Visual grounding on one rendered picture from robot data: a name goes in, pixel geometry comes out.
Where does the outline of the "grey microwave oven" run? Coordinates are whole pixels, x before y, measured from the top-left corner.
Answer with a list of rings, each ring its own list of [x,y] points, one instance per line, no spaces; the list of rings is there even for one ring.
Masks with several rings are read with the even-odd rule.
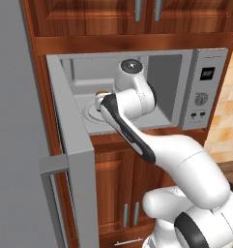
[[[59,57],[87,133],[93,136],[112,134],[114,129],[107,123],[88,121],[82,110],[88,104],[95,104],[98,91],[115,90],[119,64],[130,58],[142,63],[144,77],[157,94],[155,110],[134,119],[136,127],[205,128],[227,53],[226,48],[198,48],[53,55]]]

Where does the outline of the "wooden upper cupboard door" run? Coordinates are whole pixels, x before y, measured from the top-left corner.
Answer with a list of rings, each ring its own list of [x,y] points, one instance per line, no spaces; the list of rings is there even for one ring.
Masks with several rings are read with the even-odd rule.
[[[148,0],[148,34],[233,32],[233,0],[162,0],[155,21],[155,0]]]
[[[21,0],[35,37],[143,34],[146,0],[141,20],[135,21],[135,0]]]

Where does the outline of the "wooden drawer front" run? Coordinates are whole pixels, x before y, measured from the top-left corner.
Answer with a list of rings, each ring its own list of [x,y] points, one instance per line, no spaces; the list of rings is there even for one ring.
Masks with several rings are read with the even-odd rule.
[[[144,240],[151,234],[155,224],[122,229],[117,232],[109,232],[100,236],[100,248],[141,248]],[[117,241],[127,241],[131,239],[143,238],[143,241],[122,246],[114,246]]]

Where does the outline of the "grey microwave door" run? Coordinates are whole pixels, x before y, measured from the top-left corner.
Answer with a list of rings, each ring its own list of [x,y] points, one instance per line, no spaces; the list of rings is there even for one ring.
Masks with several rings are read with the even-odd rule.
[[[48,55],[46,62],[68,159],[79,248],[100,248],[94,147],[59,57]]]

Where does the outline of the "wooden cupboard door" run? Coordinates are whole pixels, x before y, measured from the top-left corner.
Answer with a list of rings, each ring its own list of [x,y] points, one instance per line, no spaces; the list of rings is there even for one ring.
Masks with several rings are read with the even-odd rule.
[[[129,150],[98,153],[96,180],[99,227],[123,228],[124,204],[131,204],[134,155]]]
[[[154,220],[148,217],[142,206],[142,199],[146,192],[154,189],[174,186],[171,177],[161,168],[146,163],[139,155],[134,157],[134,170],[131,191],[131,223],[134,223],[135,205],[139,203],[137,226],[148,225]]]
[[[148,0],[148,34],[233,32],[233,0],[162,0],[155,21],[155,0]]]
[[[143,34],[146,0],[141,20],[135,21],[135,0],[21,0],[35,37]]]

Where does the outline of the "white microwave turntable plate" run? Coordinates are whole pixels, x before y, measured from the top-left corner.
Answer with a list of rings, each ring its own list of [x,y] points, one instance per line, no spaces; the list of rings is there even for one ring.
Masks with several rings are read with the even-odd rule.
[[[85,119],[96,124],[105,124],[106,121],[103,119],[101,113],[96,110],[93,103],[86,105],[82,110],[82,115]]]

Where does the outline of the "wooden lower cupboard door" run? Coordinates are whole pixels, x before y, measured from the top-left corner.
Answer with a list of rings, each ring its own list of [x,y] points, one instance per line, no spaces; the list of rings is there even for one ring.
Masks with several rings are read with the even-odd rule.
[[[124,204],[131,204],[134,155],[129,150],[98,153],[96,180],[99,227],[123,228]]]
[[[148,217],[142,206],[142,199],[146,192],[154,189],[174,186],[171,177],[161,168],[146,163],[139,155],[134,157],[134,170],[131,191],[131,223],[134,223],[135,205],[139,203],[137,226],[148,225],[154,220]]]

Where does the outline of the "white cup of tea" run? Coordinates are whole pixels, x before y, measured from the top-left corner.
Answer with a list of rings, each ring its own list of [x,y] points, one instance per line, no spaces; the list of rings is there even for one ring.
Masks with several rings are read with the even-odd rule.
[[[101,102],[102,102],[103,98],[108,94],[109,94],[108,91],[98,91],[96,93],[96,96],[95,96],[95,108],[96,108],[97,111],[101,110]]]

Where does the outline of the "grey fridge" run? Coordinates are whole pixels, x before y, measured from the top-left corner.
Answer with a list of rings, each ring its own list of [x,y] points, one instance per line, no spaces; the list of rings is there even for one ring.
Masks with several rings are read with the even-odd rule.
[[[57,248],[40,177],[48,155],[20,0],[0,0],[0,248]]]

